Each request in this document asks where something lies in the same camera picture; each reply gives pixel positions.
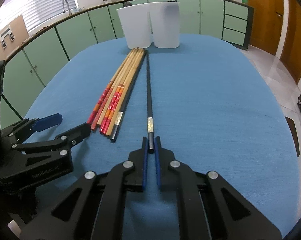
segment faucet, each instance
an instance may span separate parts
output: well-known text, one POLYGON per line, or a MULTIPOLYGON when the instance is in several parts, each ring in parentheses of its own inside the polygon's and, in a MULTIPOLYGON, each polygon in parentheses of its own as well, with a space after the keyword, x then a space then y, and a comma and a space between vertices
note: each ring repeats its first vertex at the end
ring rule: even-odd
POLYGON ((71 16, 72 13, 71 13, 71 10, 70 10, 70 5, 68 4, 68 1, 67 1, 67 0, 63 0, 63 11, 62 11, 62 13, 65 12, 65 9, 64 9, 64 1, 66 2, 67 8, 68 8, 68 15, 71 16))

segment silver screw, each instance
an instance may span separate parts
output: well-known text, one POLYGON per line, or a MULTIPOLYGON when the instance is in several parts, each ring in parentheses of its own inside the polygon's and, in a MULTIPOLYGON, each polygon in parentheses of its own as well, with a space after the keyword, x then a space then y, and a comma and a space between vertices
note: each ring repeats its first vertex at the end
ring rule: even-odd
POLYGON ((60 154, 61 156, 64 156, 64 155, 67 154, 67 150, 61 150, 61 151, 59 152, 59 154, 60 154))
POLYGON ((86 179, 92 179, 92 178, 95 177, 95 173, 92 172, 92 171, 87 171, 87 172, 85 173, 84 177, 85 177, 86 179))
POLYGON ((210 172, 208 173, 208 176, 209 176, 211 179, 217 179, 218 173, 215 172, 215 171, 210 171, 210 172))
POLYGON ((171 161, 170 165, 173 168, 178 168, 180 166, 180 162, 179 161, 171 161))
POLYGON ((123 162, 123 166, 125 167, 125 168, 131 168, 132 166, 134 165, 134 163, 133 162, 131 162, 131 161, 124 161, 123 162))

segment window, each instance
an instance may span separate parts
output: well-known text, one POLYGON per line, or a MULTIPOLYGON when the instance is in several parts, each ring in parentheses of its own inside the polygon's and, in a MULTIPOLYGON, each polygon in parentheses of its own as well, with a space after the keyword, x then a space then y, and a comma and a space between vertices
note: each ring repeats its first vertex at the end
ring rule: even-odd
MULTIPOLYGON (((67 0, 71 9, 75 0, 67 0)), ((62 0, 5 0, 0 8, 0 30, 19 15, 23 15, 27 31, 62 13, 62 0)))

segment blue table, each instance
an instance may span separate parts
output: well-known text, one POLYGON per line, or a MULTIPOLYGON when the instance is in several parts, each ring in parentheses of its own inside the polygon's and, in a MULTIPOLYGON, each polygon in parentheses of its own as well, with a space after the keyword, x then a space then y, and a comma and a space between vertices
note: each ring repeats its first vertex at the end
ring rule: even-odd
MULTIPOLYGON (((176 49, 148 50, 155 135, 163 147, 195 171, 219 172, 285 236, 297 212, 297 155, 284 115, 262 77, 237 48, 210 36, 182 34, 176 49)), ((93 45, 67 63, 26 115, 60 113, 63 122, 28 141, 53 139, 86 122, 128 52, 122 38, 93 45)), ((38 187, 39 210, 85 171, 107 172, 139 149, 147 135, 146 117, 144 63, 116 143, 92 133, 75 146, 75 170, 38 187)), ((150 155, 145 193, 127 195, 123 239, 176 240, 178 234, 176 196, 157 190, 150 155)))

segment triangular cutout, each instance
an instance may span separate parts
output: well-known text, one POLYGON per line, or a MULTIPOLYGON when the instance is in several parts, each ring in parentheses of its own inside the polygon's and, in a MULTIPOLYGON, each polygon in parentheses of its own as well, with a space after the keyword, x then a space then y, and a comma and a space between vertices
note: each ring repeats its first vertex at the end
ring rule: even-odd
POLYGON ((48 158, 50 158, 51 156, 48 155, 48 156, 39 156, 39 157, 31 157, 31 158, 28 158, 27 161, 26 161, 26 166, 29 166, 29 165, 32 165, 32 164, 35 164, 35 163, 38 163, 40 161, 44 161, 48 158))
POLYGON ((240 220, 250 215, 249 210, 245 208, 227 189, 221 188, 220 190, 226 201, 230 215, 234 221, 240 220))
POLYGON ((74 190, 60 205, 52 211, 52 216, 68 221, 71 218, 75 205, 82 192, 81 188, 74 190))

